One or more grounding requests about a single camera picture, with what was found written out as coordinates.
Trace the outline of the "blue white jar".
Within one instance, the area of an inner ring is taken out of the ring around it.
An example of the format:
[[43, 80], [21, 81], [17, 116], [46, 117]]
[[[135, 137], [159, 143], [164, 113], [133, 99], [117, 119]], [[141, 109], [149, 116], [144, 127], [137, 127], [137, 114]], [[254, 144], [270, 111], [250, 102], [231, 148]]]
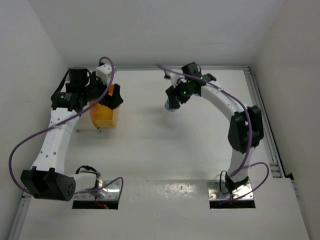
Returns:
[[164, 107], [168, 112], [175, 112], [181, 107], [181, 105], [178, 100], [170, 101], [169, 99], [167, 99], [164, 104]]

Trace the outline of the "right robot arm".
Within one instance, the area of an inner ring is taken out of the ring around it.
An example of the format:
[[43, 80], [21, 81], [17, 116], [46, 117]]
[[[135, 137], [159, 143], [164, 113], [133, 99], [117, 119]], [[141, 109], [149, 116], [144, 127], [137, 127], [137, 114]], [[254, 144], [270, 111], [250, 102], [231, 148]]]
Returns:
[[232, 153], [225, 174], [225, 187], [232, 194], [249, 180], [252, 153], [264, 138], [262, 111], [257, 105], [248, 106], [222, 88], [217, 78], [203, 74], [196, 62], [181, 67], [181, 71], [165, 68], [164, 78], [171, 82], [165, 91], [165, 108], [178, 110], [192, 96], [201, 97], [215, 106], [228, 120], [227, 140]]

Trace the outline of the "orange drawer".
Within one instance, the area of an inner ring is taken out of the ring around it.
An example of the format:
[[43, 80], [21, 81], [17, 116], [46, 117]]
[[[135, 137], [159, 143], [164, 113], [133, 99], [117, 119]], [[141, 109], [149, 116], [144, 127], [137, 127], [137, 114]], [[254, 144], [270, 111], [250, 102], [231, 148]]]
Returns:
[[100, 104], [96, 103], [95, 100], [92, 100], [92, 101], [89, 102], [89, 106], [91, 107], [90, 110], [89, 110], [90, 118], [91, 118], [91, 121], [94, 122], [94, 121], [97, 120]]

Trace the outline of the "cream cabinet with legs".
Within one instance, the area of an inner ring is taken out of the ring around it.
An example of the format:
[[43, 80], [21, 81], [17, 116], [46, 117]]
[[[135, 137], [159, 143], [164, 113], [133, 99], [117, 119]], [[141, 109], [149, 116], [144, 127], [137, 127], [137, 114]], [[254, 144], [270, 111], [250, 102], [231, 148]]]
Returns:
[[74, 131], [98, 131], [99, 129], [95, 127], [91, 118], [91, 109], [84, 112], [75, 124]]

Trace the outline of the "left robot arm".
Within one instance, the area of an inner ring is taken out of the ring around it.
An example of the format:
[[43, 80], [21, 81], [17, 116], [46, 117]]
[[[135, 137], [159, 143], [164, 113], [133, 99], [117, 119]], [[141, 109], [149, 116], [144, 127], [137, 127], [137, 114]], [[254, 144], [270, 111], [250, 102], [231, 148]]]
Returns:
[[81, 115], [101, 104], [114, 110], [123, 103], [120, 86], [113, 84], [115, 68], [108, 64], [89, 71], [71, 67], [51, 96], [50, 122], [40, 152], [29, 170], [20, 176], [35, 199], [70, 201], [75, 194], [98, 193], [100, 173], [95, 169], [65, 174], [70, 139]]

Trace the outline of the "yellow bottom drawer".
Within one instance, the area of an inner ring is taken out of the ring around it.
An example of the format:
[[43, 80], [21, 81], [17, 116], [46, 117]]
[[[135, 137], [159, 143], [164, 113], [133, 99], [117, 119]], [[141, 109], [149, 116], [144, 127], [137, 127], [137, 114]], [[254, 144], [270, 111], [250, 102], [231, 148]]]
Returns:
[[[109, 95], [111, 96], [114, 96], [115, 84], [112, 84], [109, 89]], [[96, 121], [93, 122], [94, 126], [98, 129], [116, 128], [118, 122], [119, 106], [116, 109], [110, 109], [106, 105], [101, 105], [99, 103], [98, 116], [96, 118]]]

